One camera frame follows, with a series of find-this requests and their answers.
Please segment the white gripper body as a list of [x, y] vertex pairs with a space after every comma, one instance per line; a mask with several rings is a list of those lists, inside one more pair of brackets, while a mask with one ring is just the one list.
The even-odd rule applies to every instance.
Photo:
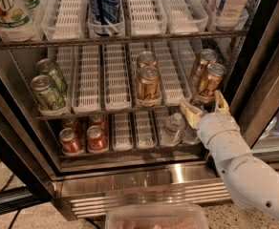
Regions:
[[204, 146], [207, 146], [213, 137], [230, 132], [240, 133], [240, 127], [230, 114], [210, 113], [199, 121], [197, 134]]

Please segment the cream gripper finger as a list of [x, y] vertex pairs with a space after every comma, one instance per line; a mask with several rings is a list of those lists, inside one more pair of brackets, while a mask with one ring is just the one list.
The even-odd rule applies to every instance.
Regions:
[[219, 90], [216, 90], [214, 92], [214, 98], [215, 98], [215, 112], [229, 115], [230, 114], [229, 105], [227, 104], [223, 94]]
[[180, 102], [180, 109], [184, 114], [188, 124], [193, 128], [196, 129], [198, 124], [203, 117], [203, 111], [198, 107], [191, 105], [189, 102], [185, 101], [184, 99]]

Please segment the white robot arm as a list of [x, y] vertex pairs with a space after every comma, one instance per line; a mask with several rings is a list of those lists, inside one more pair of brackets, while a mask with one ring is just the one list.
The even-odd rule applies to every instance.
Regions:
[[214, 99], [211, 113], [205, 114], [185, 100], [180, 109], [211, 153], [233, 202], [244, 210], [258, 209], [279, 220], [279, 173], [253, 155], [220, 91], [214, 93]]

